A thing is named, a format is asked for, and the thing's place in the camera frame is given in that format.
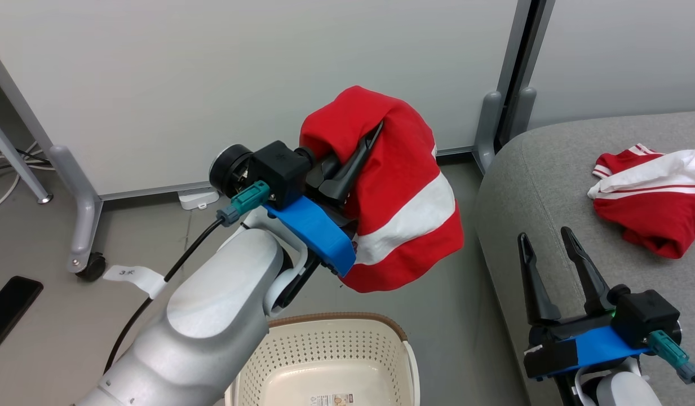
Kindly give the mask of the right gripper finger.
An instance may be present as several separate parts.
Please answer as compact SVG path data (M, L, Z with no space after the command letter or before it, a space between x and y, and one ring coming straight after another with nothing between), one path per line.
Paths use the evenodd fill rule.
M550 300L542 278L539 275L537 255L528 235L520 233L517 237L517 243L528 324L531 326L557 324L559 319L561 319L561 313Z
M613 305L609 303L607 298L610 287L580 244L575 233L567 226L561 227L560 233L567 256L574 264L582 286L585 296L585 313L590 316L597 316L613 311Z

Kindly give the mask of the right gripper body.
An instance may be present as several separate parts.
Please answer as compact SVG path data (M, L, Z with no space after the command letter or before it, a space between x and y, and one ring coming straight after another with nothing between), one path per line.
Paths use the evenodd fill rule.
M530 347L523 357L528 378L541 381L577 370L578 344L574 343L574 337L608 326L613 314L608 312L600 316L584 315L548 320L528 312Z

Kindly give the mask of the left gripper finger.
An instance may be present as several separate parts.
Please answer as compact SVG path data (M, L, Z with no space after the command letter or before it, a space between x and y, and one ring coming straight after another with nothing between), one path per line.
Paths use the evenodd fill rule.
M342 168L342 162L335 153L323 157L315 167L315 188L319 188L326 180L331 180Z
M380 121L375 128L368 131L367 134L358 140L357 147L350 155L349 160L342 164L342 168L335 177L324 182L324 193L337 196L340 191L349 190L350 192L352 190L355 181L370 157L378 137L381 135L383 126L384 122Z

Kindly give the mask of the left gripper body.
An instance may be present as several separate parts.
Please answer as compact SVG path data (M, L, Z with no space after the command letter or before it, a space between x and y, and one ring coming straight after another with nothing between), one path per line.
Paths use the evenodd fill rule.
M351 218L345 212L349 190L340 191L337 196L327 195L316 190L316 204L344 232L357 233L357 218Z

